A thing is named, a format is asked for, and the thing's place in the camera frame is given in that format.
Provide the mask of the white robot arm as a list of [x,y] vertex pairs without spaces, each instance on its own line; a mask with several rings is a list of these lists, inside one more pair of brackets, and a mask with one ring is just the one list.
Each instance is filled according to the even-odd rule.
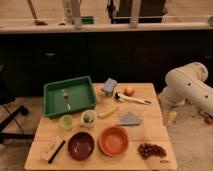
[[196,104],[202,113],[213,118],[213,88],[205,84],[207,78],[208,70],[200,62],[186,64],[166,74],[166,87],[158,95],[165,126],[169,125],[185,100]]

